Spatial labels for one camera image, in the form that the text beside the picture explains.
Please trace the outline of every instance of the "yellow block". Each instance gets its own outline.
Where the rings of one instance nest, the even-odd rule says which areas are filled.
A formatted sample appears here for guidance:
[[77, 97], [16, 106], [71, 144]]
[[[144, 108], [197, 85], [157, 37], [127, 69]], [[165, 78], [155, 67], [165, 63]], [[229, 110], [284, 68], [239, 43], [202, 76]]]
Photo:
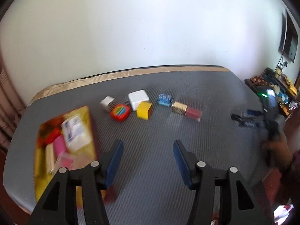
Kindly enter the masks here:
[[148, 120], [152, 113], [152, 103], [149, 101], [142, 101], [137, 109], [136, 116], [140, 119]]

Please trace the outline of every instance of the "blue object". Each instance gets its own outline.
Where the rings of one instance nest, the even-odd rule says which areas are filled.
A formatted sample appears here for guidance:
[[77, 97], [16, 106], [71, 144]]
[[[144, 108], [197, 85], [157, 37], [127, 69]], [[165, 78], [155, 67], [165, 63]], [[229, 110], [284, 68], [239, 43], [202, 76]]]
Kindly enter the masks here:
[[179, 142], [175, 141], [173, 144], [174, 157], [177, 162], [181, 177], [183, 179], [183, 183], [190, 189], [190, 188], [192, 188], [192, 185], [193, 185], [191, 171], [190, 171], [190, 167], [187, 163], [187, 160], [185, 159], [180, 147], [183, 147], [181, 141], [179, 141]]
[[171, 95], [160, 94], [158, 96], [158, 104], [169, 107], [171, 105], [171, 99], [172, 99]]
[[103, 186], [106, 189], [108, 189], [108, 187], [113, 183], [113, 180], [117, 174], [117, 169], [123, 155], [123, 150], [123, 141], [116, 139], [113, 147], [99, 158], [101, 168], [103, 172], [105, 172], [105, 181]]

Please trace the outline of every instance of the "television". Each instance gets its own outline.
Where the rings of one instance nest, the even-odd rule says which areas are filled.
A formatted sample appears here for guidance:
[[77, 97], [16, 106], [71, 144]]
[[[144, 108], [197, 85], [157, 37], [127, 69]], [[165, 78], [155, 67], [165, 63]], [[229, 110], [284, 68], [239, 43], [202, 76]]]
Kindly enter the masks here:
[[298, 34], [288, 12], [286, 12], [286, 16], [283, 17], [282, 22], [280, 50], [287, 58], [294, 62], [298, 45]]

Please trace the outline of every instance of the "white package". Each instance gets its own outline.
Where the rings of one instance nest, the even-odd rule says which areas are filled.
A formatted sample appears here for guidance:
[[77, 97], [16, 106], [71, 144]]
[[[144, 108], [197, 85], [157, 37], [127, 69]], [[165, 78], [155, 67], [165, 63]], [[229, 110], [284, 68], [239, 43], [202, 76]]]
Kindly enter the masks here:
[[149, 97], [144, 90], [131, 92], [128, 94], [132, 110], [135, 111], [142, 101], [149, 101]]
[[66, 147], [75, 152], [88, 145], [92, 138], [79, 115], [75, 115], [61, 124]]

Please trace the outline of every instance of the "blurry hand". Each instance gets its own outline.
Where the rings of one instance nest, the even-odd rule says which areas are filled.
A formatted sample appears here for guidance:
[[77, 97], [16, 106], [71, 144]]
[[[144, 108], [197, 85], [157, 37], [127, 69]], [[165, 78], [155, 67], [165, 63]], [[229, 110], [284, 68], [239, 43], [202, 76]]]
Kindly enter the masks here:
[[272, 151], [276, 165], [280, 170], [286, 169], [292, 162], [293, 155], [282, 135], [278, 136], [276, 140], [267, 141], [264, 148]]

